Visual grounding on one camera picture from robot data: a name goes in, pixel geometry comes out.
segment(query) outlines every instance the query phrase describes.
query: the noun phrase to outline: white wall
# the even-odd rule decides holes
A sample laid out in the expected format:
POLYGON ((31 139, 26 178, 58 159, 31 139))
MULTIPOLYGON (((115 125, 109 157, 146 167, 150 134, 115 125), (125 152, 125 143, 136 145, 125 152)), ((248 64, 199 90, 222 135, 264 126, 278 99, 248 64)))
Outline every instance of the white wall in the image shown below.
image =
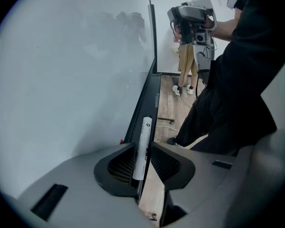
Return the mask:
MULTIPOLYGON (((179 44, 173 42, 167 11, 185 1, 191 0, 152 0, 156 16, 158 72, 178 73, 179 54, 176 53, 176 50, 179 44)), ((211 2, 218 21, 226 21, 234 17, 234 11, 226 7, 227 0, 211 0, 211 2)), ((215 39, 215 41, 218 46, 215 57, 218 57, 223 53, 228 42, 219 39, 215 39)))
POLYGON ((277 129, 285 130, 285 64, 261 94, 277 129))
POLYGON ((2 191, 18 197, 61 162, 125 137, 153 60, 148 4, 18 0, 0 26, 2 191), (116 22, 121 11, 142 14, 147 42, 116 22))

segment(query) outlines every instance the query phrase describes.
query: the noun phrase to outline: black slot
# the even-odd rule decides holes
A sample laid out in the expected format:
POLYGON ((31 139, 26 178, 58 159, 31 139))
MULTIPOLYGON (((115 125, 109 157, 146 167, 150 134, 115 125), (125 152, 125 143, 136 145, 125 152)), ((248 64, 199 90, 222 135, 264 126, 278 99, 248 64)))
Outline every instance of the black slot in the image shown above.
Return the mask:
POLYGON ((38 217, 47 221, 67 189, 68 187, 64 185, 54 184, 31 211, 38 217))
POLYGON ((212 165, 216 165, 216 166, 219 166, 219 167, 221 167, 221 168, 228 169, 228 170, 230 170, 231 167, 232 167, 232 164, 231 164, 231 163, 223 162, 223 161, 214 161, 214 162, 212 163, 212 165))

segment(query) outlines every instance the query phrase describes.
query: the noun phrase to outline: floor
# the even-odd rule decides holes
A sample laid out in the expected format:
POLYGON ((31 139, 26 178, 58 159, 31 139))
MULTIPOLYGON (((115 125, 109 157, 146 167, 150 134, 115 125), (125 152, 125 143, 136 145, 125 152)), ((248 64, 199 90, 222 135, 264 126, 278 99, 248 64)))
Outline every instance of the floor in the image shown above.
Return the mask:
MULTIPOLYGON (((165 143, 168 138, 177 135, 178 132, 176 130, 180 129, 195 99, 195 88, 193 95, 187 94, 187 90, 184 88, 182 96, 176 96, 172 91, 172 76, 162 75, 161 79, 158 117, 173 118, 175 119, 175 123, 170 124, 168 121, 157 120, 154 138, 154 141, 157 143, 165 143)), ((203 89, 204 85, 200 80, 198 85, 198 95, 203 89)), ((191 148, 202 139, 203 137, 199 138, 196 142, 185 148, 191 148)), ((156 226, 159 226, 159 220, 161 218, 163 208, 163 198, 164 185, 150 163, 139 208, 150 218, 152 213, 156 214, 157 221, 154 221, 156 226)))

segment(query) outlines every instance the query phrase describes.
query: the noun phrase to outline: khaki pants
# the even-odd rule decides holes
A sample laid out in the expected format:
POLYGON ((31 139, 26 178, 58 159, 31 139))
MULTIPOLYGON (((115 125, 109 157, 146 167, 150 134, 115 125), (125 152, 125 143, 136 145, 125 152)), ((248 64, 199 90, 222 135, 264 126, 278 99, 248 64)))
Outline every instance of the khaki pants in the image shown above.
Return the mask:
POLYGON ((194 61, 193 45, 185 44, 180 49, 179 72, 187 75, 190 70, 193 76, 198 74, 198 66, 194 61))

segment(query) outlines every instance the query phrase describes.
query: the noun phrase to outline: black shirt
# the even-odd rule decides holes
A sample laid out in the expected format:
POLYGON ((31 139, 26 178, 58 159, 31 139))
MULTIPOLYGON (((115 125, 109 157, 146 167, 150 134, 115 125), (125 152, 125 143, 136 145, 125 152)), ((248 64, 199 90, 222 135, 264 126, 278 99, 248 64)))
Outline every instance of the black shirt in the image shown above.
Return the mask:
POLYGON ((279 1, 273 5, 269 1, 235 4, 242 13, 232 41, 217 59, 214 75, 230 121, 247 144, 276 129, 260 95, 285 63, 285 28, 281 25, 285 8, 279 1))

